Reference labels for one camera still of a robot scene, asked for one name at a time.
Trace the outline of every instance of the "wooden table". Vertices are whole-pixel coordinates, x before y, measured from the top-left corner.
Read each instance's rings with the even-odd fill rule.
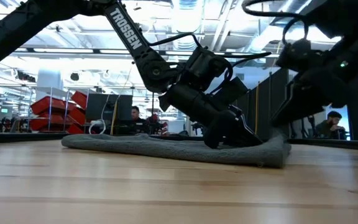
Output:
[[[0,144],[8,223],[358,223],[358,151],[293,146],[277,170]]]

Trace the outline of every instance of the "computer monitor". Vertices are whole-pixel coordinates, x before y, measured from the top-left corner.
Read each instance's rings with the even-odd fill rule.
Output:
[[[101,119],[102,110],[103,111],[103,119],[111,121],[112,114],[114,112],[114,105],[117,101],[118,95],[107,95],[107,94],[99,94],[92,93],[88,96],[88,104],[86,105],[86,119],[89,120],[99,120]],[[116,119],[119,121],[131,121],[132,120],[132,95],[121,95],[117,101],[117,115]]]

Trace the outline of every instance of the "man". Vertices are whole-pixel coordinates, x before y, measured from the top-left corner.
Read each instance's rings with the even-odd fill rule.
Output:
[[[132,120],[136,123],[144,123],[145,119],[139,117],[139,108],[137,106],[132,107]]]
[[[324,120],[316,126],[316,132],[319,137],[333,138],[333,132],[337,130],[345,130],[345,128],[338,126],[342,115],[336,111],[331,111],[327,115],[327,120]]]

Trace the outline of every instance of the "light wooden surface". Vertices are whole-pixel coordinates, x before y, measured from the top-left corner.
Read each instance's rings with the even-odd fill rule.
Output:
[[[358,151],[293,146],[275,170],[0,144],[8,223],[358,223]]]

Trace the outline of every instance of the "gray cloth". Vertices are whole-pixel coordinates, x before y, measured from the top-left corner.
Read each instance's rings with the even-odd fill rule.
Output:
[[[62,145],[75,149],[116,152],[167,159],[282,168],[291,146],[276,133],[268,142],[252,147],[219,146],[211,149],[202,141],[169,141],[146,134],[115,137],[100,134],[66,136]]]

